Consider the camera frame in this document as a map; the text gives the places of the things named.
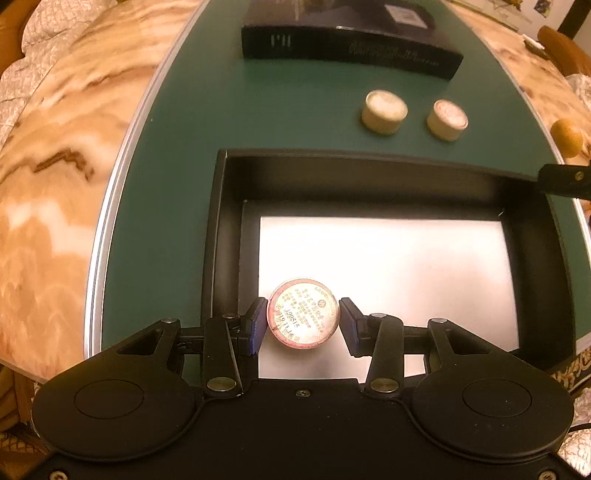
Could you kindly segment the round jar pink rim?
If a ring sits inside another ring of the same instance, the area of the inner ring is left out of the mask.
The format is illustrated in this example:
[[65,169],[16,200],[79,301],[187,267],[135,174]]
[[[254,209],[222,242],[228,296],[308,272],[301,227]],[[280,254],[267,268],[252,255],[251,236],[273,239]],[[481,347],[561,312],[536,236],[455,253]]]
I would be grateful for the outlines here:
[[296,279],[281,284],[266,307],[270,332],[284,346],[308,350],[331,339],[339,326],[339,302],[321,282]]

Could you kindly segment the orange fruit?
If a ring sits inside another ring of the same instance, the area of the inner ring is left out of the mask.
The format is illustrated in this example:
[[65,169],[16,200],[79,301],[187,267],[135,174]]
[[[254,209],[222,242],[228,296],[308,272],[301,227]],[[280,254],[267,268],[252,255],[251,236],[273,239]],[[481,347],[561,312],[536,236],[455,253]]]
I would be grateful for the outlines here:
[[559,119],[552,124],[550,134],[565,160],[579,156],[590,159],[590,137],[575,122]]

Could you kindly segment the open black tray box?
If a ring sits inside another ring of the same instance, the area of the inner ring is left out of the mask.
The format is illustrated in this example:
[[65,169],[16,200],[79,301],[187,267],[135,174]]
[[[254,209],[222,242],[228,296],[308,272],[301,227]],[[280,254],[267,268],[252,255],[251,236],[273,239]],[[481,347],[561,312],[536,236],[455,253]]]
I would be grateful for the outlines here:
[[575,354],[565,247],[532,177],[405,156],[223,150],[201,314],[296,278],[408,322],[453,319],[554,371]]

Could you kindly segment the green table mat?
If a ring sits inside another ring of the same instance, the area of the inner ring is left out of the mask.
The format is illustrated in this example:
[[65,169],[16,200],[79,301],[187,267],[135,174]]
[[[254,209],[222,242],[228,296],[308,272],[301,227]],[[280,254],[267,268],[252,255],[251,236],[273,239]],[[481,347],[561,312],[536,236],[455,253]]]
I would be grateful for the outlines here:
[[[541,117],[490,48],[441,2],[427,8],[464,53],[451,81],[372,65],[245,60],[245,1],[206,1],[194,11],[141,99],[107,184],[86,289],[86,356],[161,317],[199,318],[204,229],[221,149],[415,155],[528,175],[559,160]],[[363,125],[373,90],[408,106],[394,135]],[[439,99],[468,116],[456,141],[427,126]]]

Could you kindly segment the round cream jar right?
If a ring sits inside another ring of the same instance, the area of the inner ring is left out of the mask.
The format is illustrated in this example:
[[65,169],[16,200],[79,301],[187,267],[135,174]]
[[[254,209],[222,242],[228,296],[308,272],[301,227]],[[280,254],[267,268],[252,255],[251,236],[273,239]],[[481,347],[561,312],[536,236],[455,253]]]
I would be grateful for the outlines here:
[[457,104],[437,100],[427,117],[427,126],[437,138],[453,142],[458,140],[469,126],[467,114]]

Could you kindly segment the round cream jar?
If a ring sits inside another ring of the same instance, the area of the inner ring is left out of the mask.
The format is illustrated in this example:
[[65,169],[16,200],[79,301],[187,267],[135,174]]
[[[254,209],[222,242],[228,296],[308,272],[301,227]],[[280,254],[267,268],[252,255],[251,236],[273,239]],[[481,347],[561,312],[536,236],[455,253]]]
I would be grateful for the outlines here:
[[453,142],[458,140],[469,126],[467,114],[457,104],[437,100],[427,117],[427,126],[437,138]]
[[406,102],[387,90],[370,91],[363,105],[361,119],[370,131],[391,136],[396,134],[408,115]]

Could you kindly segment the round cream jar middle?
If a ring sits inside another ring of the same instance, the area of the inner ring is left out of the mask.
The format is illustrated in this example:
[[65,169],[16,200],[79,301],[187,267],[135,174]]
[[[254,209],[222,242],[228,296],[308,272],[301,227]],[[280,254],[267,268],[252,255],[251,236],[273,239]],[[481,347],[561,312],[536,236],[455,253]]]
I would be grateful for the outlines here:
[[361,119],[370,131],[391,136],[396,134],[408,115],[406,102],[387,90],[370,91],[363,105]]

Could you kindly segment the dark blue box lid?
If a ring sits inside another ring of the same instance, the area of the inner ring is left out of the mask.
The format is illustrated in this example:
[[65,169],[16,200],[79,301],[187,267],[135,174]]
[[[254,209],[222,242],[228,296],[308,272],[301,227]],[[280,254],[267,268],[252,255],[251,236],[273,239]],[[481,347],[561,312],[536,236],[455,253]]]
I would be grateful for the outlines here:
[[242,54],[377,65],[445,80],[464,60],[416,1],[252,1],[242,20]]

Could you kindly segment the beige lace sofa cover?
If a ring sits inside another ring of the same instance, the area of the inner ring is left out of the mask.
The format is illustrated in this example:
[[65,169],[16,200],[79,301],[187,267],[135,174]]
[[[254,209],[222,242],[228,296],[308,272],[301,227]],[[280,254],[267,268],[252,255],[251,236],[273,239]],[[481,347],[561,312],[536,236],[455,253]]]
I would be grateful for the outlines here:
[[1,3],[1,141],[55,63],[113,1]]

